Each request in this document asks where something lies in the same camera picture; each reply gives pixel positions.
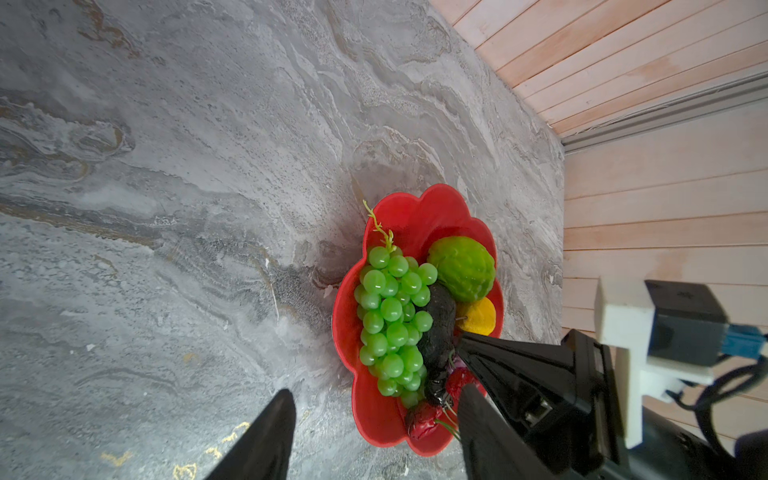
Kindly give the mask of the bumpy green custard apple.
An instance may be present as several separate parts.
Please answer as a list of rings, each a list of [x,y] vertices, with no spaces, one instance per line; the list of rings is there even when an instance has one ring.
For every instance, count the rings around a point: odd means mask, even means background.
[[[481,243],[470,237],[437,240],[428,250],[427,261],[437,268],[438,282],[457,302],[478,301],[493,287],[495,260]]]

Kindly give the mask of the green grape bunch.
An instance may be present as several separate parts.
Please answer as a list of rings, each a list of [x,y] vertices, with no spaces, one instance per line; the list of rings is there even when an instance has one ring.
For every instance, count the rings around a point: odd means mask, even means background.
[[[428,368],[418,343],[433,331],[434,316],[426,307],[438,271],[404,255],[394,232],[383,227],[370,206],[365,209],[381,239],[367,250],[353,291],[362,324],[358,358],[381,396],[412,409],[425,397]]]

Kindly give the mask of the red cherry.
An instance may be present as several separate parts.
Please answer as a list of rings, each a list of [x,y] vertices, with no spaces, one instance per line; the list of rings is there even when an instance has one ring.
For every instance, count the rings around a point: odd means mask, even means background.
[[[417,441],[442,429],[460,440],[458,423],[450,416],[456,415],[450,402],[443,405],[433,405],[427,401],[420,402],[411,408],[405,419],[408,437]]]
[[[450,396],[451,403],[456,406],[459,402],[461,392],[465,386],[478,385],[477,378],[466,367],[456,368],[447,378],[445,390]]]

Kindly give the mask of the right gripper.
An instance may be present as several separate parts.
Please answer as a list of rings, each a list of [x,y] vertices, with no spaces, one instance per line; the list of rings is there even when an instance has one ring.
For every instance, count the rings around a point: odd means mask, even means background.
[[[559,479],[717,479],[704,441],[647,409],[625,444],[608,348],[570,333],[559,345],[464,333],[456,353],[504,420]]]

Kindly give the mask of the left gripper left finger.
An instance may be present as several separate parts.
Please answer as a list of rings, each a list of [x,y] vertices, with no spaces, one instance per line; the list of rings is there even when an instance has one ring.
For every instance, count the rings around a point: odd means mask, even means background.
[[[295,427],[294,397],[281,389],[207,479],[285,480]]]

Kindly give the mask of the dark cherry pair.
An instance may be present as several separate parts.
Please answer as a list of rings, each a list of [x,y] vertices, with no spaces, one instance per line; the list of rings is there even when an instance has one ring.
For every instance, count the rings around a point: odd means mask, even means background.
[[[439,408],[452,405],[452,396],[446,387],[449,376],[450,372],[447,370],[435,370],[427,375],[424,382],[424,396],[429,404]]]

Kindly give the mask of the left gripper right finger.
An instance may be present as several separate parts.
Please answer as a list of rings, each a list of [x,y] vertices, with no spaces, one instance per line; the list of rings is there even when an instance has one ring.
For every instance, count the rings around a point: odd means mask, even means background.
[[[462,389],[458,420],[468,479],[555,478],[474,385]]]

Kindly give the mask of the purple passion fruit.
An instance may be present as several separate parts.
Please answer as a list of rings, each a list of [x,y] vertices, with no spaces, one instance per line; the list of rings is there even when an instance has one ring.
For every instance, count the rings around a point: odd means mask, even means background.
[[[453,356],[453,357],[452,357],[452,358],[451,358],[451,359],[448,361],[448,366],[447,366],[447,369],[448,369],[448,371],[449,371],[449,373],[450,373],[450,374],[452,374],[452,373],[453,373],[455,370],[457,370],[457,369],[461,370],[461,369],[466,369],[466,368],[467,368],[467,365],[466,365],[466,364],[465,364],[465,362],[464,362],[464,361],[463,361],[463,360],[462,360],[460,357],[458,357],[458,356]]]

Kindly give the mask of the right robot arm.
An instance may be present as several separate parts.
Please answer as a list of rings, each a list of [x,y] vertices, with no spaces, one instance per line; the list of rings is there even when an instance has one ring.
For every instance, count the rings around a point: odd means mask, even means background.
[[[608,347],[576,330],[558,345],[464,333],[456,352],[476,377],[459,395],[458,423],[471,479],[764,479],[767,433],[727,451],[713,407],[736,379],[741,393],[767,377],[767,362],[733,370],[690,406],[695,436],[641,410],[641,442],[625,444],[618,367]]]

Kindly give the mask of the yellow lemon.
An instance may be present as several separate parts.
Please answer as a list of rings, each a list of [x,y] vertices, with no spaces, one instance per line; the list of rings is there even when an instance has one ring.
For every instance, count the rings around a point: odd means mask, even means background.
[[[496,309],[487,298],[457,305],[456,327],[464,332],[489,336],[496,328]]]

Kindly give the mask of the red cherry bottom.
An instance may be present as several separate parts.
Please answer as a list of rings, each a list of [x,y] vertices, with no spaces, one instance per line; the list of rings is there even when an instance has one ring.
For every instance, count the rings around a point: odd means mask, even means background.
[[[411,408],[405,419],[408,437],[417,441],[442,429],[460,440],[458,423],[450,416],[456,415],[450,402],[443,405],[433,405],[427,401],[420,402]]]

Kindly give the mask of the dark avocado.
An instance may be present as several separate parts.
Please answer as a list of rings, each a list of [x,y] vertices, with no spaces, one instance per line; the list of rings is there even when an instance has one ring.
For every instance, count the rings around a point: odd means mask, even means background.
[[[428,375],[437,376],[447,367],[453,350],[457,303],[450,291],[440,283],[430,285],[429,291],[429,303],[425,307],[418,307],[416,312],[428,313],[433,322],[431,328],[422,334],[417,347]]]

